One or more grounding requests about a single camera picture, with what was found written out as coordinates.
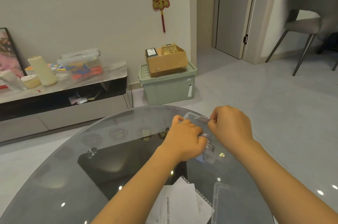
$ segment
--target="person's left hand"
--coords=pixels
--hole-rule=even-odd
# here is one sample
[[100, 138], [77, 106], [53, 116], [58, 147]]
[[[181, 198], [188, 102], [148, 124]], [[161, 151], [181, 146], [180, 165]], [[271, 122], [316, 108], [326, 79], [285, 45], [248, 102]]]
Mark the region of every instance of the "person's left hand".
[[182, 116], [176, 115], [171, 128], [160, 146], [166, 153], [176, 157], [177, 163], [187, 161], [199, 156], [206, 147], [207, 139], [199, 137], [203, 134], [201, 127], [184, 120]]

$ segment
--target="door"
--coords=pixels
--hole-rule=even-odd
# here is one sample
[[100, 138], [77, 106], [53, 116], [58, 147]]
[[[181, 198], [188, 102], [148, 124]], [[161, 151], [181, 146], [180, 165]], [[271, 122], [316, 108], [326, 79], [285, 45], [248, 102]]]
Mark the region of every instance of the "door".
[[242, 58], [252, 0], [215, 0], [213, 47]]

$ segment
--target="picture frame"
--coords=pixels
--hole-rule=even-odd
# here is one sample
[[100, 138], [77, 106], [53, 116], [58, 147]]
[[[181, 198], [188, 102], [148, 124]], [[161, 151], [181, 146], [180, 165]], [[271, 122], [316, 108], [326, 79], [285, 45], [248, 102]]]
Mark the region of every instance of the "picture frame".
[[[11, 70], [19, 78], [26, 75], [7, 28], [0, 28], [0, 71]], [[0, 89], [7, 86], [0, 81]]]

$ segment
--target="forearm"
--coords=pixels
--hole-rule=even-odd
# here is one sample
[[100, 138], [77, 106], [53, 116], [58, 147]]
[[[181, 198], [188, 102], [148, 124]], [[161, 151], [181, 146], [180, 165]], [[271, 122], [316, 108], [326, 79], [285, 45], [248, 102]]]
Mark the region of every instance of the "forearm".
[[158, 194], [176, 164], [177, 160], [159, 147], [92, 223], [145, 223]]
[[338, 214], [253, 141], [237, 159], [254, 179], [280, 224], [338, 223]]

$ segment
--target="glass table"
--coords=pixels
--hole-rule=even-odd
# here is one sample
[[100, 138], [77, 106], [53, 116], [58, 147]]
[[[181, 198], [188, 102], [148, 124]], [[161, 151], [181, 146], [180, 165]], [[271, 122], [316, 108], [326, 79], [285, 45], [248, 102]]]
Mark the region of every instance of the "glass table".
[[[174, 106], [143, 106], [88, 126], [61, 145], [31, 175], [0, 218], [0, 224], [89, 224], [163, 142], [172, 118], [188, 112], [192, 111]], [[211, 134], [207, 124], [191, 121]], [[273, 223], [268, 206], [244, 167], [215, 137], [211, 136], [210, 144], [212, 153], [180, 163], [167, 184], [183, 175], [210, 202], [219, 181], [241, 188], [254, 213], [252, 221]]]

